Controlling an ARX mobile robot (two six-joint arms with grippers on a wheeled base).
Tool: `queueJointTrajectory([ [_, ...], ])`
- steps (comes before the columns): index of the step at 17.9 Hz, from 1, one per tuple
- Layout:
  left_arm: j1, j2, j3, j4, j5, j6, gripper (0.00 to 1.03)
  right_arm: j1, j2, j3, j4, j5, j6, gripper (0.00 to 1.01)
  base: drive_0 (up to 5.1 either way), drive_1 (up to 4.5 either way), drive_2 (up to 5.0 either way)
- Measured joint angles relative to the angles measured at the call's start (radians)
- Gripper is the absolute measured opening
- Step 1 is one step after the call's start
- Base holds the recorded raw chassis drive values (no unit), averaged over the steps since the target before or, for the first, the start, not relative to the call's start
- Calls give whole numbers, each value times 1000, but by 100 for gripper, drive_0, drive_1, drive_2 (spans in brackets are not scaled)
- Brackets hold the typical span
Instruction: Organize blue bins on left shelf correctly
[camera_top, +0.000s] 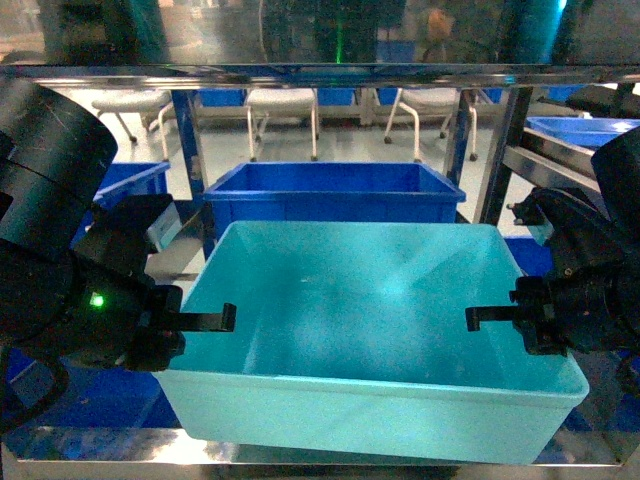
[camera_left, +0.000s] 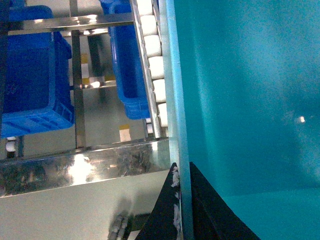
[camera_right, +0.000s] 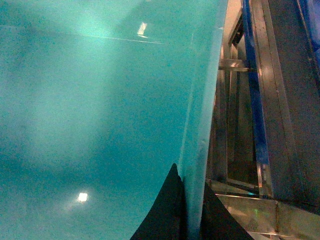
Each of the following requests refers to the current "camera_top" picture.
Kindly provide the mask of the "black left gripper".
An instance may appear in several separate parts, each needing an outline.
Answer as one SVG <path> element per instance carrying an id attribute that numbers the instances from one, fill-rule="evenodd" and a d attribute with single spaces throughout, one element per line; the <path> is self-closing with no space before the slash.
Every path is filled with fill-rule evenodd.
<path id="1" fill-rule="evenodd" d="M 159 285 L 145 272 L 182 222 L 170 194 L 127 196 L 92 211 L 92 224 L 75 244 L 83 296 L 74 311 L 79 347 L 76 365 L 96 369 L 163 371 L 185 348 L 185 332 L 231 333 L 237 307 L 219 313 L 178 313 L 182 290 Z"/>

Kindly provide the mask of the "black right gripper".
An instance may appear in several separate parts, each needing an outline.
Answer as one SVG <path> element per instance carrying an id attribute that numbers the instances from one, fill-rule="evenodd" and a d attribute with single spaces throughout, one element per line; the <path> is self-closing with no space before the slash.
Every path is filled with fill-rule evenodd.
<path id="1" fill-rule="evenodd" d="M 639 206 L 615 193 L 601 213 L 575 189 L 535 188 L 513 207 L 552 257 L 516 282 L 516 306 L 465 309 L 467 330 L 514 322 L 532 354 L 639 348 Z"/>

